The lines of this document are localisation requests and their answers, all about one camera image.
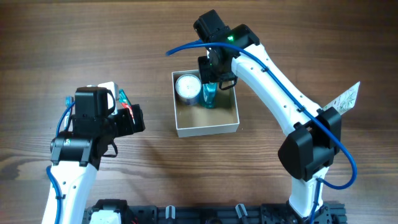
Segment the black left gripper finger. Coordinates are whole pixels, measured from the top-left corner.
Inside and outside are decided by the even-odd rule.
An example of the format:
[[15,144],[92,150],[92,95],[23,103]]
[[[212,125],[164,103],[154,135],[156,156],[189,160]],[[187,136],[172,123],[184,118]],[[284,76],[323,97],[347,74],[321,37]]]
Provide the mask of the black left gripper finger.
[[134,117],[133,130],[135,133],[143,132],[145,130],[144,115],[139,104],[132,105],[132,112]]
[[128,109],[118,110],[118,113],[115,115],[115,123],[117,129],[116,137],[134,134],[132,117]]

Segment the Colgate toothpaste tube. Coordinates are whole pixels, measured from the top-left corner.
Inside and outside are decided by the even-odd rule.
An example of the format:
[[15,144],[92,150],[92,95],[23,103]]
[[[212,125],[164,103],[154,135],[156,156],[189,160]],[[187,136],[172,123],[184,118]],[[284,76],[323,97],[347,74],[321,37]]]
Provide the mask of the Colgate toothpaste tube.
[[129,101],[129,99],[123,89],[119,90],[119,102],[120,102],[120,104],[122,104],[122,106],[124,108],[129,110],[129,114],[131,115],[132,121],[133,121],[133,123],[135,123],[134,114],[133,114],[133,110],[132,110],[132,104]]

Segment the blue mouthwash bottle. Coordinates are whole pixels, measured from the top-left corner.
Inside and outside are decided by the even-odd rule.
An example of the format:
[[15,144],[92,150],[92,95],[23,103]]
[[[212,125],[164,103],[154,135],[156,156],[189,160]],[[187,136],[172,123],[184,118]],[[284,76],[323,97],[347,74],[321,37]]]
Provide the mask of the blue mouthwash bottle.
[[201,105],[205,108],[215,107],[215,96],[217,92],[217,83],[202,84],[201,89]]

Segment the cotton swab round container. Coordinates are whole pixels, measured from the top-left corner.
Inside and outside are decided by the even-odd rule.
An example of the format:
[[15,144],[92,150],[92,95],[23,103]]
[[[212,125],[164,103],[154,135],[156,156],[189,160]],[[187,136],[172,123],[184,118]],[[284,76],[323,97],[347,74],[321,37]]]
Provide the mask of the cotton swab round container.
[[185,105],[195,105],[200,100],[201,81],[193,74],[180,76],[175,83],[179,100]]

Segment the white patterned tube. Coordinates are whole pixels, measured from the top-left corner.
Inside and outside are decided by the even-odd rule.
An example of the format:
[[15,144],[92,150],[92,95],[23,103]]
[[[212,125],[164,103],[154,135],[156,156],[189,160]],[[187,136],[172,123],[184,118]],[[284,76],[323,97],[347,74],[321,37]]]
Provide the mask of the white patterned tube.
[[354,108],[360,83],[361,82],[357,82],[340,96],[329,102],[323,107],[323,110],[326,111],[329,108],[334,108],[340,115],[343,115],[347,111]]

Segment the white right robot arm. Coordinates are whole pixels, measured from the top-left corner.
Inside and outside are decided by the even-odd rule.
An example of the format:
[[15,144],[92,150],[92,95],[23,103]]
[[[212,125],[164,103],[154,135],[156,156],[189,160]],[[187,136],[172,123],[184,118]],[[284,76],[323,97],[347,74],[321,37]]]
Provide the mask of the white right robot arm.
[[232,88],[239,80],[247,84],[277,120],[286,139],[278,158],[292,177],[290,208],[309,221],[321,208],[323,183],[334,157],[340,152],[341,116],[324,110],[305,97],[269,58],[258,36],[246,25],[225,25],[216,11],[201,15],[193,25],[200,46],[203,83],[224,83]]

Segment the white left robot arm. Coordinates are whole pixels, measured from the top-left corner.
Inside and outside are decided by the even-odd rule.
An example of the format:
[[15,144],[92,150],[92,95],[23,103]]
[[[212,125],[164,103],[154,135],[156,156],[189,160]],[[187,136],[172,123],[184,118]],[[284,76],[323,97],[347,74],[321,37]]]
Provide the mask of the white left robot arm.
[[124,90],[77,88],[50,143],[49,196],[42,223],[81,223],[102,158],[114,158],[114,140],[145,130],[143,112]]

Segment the white cardboard box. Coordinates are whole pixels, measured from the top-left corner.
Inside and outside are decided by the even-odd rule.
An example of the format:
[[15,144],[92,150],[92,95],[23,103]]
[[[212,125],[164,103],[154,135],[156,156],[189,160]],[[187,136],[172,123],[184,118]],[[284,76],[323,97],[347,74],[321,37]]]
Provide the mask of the white cardboard box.
[[172,72],[174,92],[174,115],[178,137],[203,136],[211,134],[234,133],[240,124],[236,93],[234,88],[218,90],[215,107],[205,108],[199,103],[186,105],[178,98],[175,83],[182,75],[199,76],[198,70]]

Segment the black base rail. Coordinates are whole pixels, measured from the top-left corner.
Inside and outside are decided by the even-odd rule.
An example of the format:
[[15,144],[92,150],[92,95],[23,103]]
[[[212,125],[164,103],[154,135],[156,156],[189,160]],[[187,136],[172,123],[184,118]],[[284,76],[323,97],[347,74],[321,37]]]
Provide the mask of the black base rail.
[[346,223],[342,203],[325,202],[307,217],[300,217],[288,203],[265,203],[258,206],[238,204],[227,207],[129,206],[126,200],[99,200],[84,211],[83,223],[101,223],[102,215],[115,215],[114,223]]

